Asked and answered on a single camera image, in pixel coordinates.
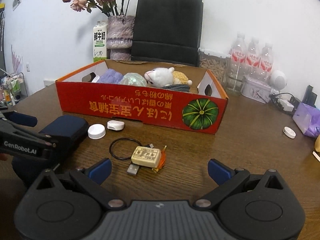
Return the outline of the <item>white green milk carton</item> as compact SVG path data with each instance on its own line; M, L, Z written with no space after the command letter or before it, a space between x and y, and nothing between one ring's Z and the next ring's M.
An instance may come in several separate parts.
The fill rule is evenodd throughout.
M93 62L107 59L107 21L98 21L93 28Z

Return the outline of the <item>middle pink-label water bottle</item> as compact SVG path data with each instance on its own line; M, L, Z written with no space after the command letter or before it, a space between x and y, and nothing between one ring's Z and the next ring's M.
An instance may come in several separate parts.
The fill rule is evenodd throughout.
M246 64L250 68L249 76L254 79L259 78L259 39L253 37L247 48Z

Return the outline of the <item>silver usb stick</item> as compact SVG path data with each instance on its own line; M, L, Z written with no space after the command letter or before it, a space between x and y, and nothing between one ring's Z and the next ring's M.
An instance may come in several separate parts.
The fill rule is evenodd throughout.
M131 163L127 169L127 173L133 176L136 176L139 171L140 166Z

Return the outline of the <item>white tin box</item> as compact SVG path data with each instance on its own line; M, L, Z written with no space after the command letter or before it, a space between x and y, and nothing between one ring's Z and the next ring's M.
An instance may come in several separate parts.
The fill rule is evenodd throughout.
M273 89L268 84L251 77L245 78L241 88L241 94L244 97L261 103L268 103L272 92Z

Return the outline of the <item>white yellow plush sheep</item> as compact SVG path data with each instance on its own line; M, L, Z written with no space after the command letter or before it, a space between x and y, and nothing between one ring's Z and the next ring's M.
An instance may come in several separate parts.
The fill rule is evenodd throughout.
M169 85L188 85L193 82L182 72L178 72L174 67L170 68L155 68L147 71L144 78L151 87L162 88Z

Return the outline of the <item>small white oval case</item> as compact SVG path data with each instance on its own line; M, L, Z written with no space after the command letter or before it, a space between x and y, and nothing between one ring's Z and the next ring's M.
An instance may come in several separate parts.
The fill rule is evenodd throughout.
M287 126L283 128L283 133L290 139L295 139L296 137L295 131Z

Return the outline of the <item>purple knitted cloth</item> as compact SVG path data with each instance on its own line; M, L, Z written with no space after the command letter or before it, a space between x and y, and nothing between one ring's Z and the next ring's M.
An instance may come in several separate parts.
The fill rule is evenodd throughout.
M97 83L118 84L123 78L123 74L115 71L114 69L108 69L102 76L99 77Z

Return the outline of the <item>purple ceramic vase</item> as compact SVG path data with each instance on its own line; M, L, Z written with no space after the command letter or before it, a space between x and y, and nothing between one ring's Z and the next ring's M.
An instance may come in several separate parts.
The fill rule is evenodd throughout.
M110 59L131 60L134 16L111 16L108 18L106 47L110 50Z

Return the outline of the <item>purple tissue pack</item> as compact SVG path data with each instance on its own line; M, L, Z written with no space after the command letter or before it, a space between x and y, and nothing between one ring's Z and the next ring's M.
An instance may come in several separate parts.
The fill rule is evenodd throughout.
M304 136L316 138L320 133L320 110L300 103L293 115L293 120Z

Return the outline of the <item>pink-label water bottle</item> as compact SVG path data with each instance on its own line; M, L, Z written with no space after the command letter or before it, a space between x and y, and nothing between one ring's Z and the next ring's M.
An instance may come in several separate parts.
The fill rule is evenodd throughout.
M247 54L245 34L237 34L237 38L233 42L229 54L231 56L230 75L232 78L241 80L245 74L245 59Z
M250 68L249 76L254 79L259 78L259 39L253 37L247 48L246 64Z
M273 67L273 45L266 43L261 51L259 62L259 80L266 82Z

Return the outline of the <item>black stand device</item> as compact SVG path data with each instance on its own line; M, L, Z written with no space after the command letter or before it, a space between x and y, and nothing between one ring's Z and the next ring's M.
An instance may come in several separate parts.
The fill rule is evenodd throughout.
M302 103L316 108L317 94L313 92L313 86L308 85L303 96Z

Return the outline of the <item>yellow mug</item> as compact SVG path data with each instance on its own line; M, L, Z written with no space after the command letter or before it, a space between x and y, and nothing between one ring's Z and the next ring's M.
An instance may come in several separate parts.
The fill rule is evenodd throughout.
M317 137L314 144L315 152L320 153L320 135Z

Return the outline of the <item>black paper shopping bag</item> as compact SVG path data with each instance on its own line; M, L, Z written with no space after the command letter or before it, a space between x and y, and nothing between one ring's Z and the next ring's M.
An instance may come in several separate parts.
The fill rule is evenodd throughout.
M138 0L131 59L197 67L203 0Z

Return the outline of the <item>white bottle cap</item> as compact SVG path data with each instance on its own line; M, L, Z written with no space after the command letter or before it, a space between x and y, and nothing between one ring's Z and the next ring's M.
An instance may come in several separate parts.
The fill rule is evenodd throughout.
M93 124L88 128L88 137L93 140L98 140L106 135L106 128L102 124Z

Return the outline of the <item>iridescent shell ball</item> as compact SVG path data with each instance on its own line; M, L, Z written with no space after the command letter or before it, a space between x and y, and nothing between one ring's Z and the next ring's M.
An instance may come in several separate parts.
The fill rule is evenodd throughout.
M146 79L138 73L127 73L119 82L120 85L146 87Z

